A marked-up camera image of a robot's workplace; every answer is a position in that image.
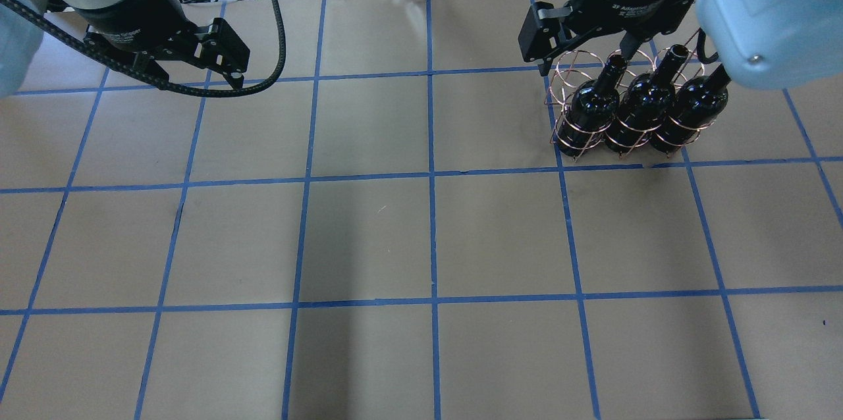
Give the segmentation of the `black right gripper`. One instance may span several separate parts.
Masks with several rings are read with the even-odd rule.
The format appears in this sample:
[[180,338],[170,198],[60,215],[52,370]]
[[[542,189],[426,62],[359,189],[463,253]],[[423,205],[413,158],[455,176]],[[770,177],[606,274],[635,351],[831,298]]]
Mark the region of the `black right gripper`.
[[678,29],[693,0],[568,0],[560,8],[548,2],[530,5],[518,34],[523,61],[548,77],[563,52],[579,46],[578,36],[624,33],[620,54],[632,62],[645,39]]

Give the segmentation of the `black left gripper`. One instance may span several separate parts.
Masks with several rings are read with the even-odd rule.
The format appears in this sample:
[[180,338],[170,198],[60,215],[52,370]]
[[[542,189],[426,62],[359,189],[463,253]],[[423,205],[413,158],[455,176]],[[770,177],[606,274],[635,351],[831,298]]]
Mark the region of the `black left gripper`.
[[85,41],[129,66],[136,80],[169,89],[161,62],[182,62],[219,73],[234,90],[243,89],[250,49],[224,18],[199,27],[179,0],[118,0],[108,6],[82,7],[93,27]]

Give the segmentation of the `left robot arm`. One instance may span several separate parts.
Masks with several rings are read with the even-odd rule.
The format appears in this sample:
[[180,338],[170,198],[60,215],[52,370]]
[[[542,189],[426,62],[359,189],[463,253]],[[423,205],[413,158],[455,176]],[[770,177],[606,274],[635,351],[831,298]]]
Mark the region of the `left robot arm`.
[[[222,18],[190,21],[180,0],[2,0],[2,96],[17,91],[42,37],[160,90],[201,97],[244,94],[250,51]],[[171,83],[162,62],[221,75],[228,91]]]

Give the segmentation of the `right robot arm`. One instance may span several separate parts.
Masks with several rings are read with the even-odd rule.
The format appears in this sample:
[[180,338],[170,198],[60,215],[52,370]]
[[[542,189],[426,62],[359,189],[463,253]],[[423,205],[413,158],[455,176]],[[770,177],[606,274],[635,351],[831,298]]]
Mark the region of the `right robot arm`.
[[748,89],[791,88],[841,73],[841,0],[567,0],[533,4],[518,34],[524,62],[548,75],[552,61],[600,36],[623,33],[630,59],[673,33],[688,9],[713,40],[716,60]]

